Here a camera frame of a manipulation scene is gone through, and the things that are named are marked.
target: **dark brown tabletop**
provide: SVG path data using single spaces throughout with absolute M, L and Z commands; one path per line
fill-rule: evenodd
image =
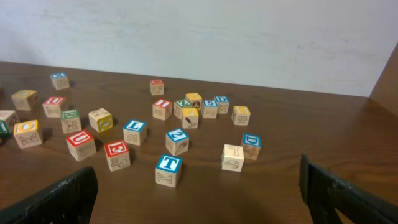
M 67 72 L 71 88 L 55 90 L 50 74 Z M 83 128 L 96 139 L 98 152 L 77 162 L 69 153 L 60 120 L 46 118 L 42 106 L 17 111 L 22 121 L 39 120 L 41 146 L 19 149 L 14 137 L 0 147 L 0 209 L 34 194 L 84 167 L 93 166 L 99 183 L 92 223 L 311 223 L 299 191 L 303 152 L 332 173 L 398 204 L 398 119 L 363 97 L 280 90 L 256 86 L 163 78 L 165 95 L 152 96 L 153 77 L 0 62 L 1 110 L 14 110 L 11 95 L 37 90 L 41 103 L 66 96 L 78 108 Z M 190 148 L 181 155 L 177 188 L 155 183 L 155 167 L 165 147 L 165 133 L 180 128 L 174 115 L 152 117 L 159 98 L 175 101 L 199 92 L 203 99 L 230 98 L 228 114 L 200 118 L 186 129 Z M 251 110 L 248 126 L 234 126 L 231 108 Z M 88 113 L 105 108 L 115 127 L 98 134 Z M 103 145 L 123 138 L 130 119 L 147 122 L 148 137 L 129 145 L 132 164 L 110 172 Z M 246 159 L 242 172 L 221 170 L 224 144 L 239 145 L 243 133 L 262 136 L 258 160 Z

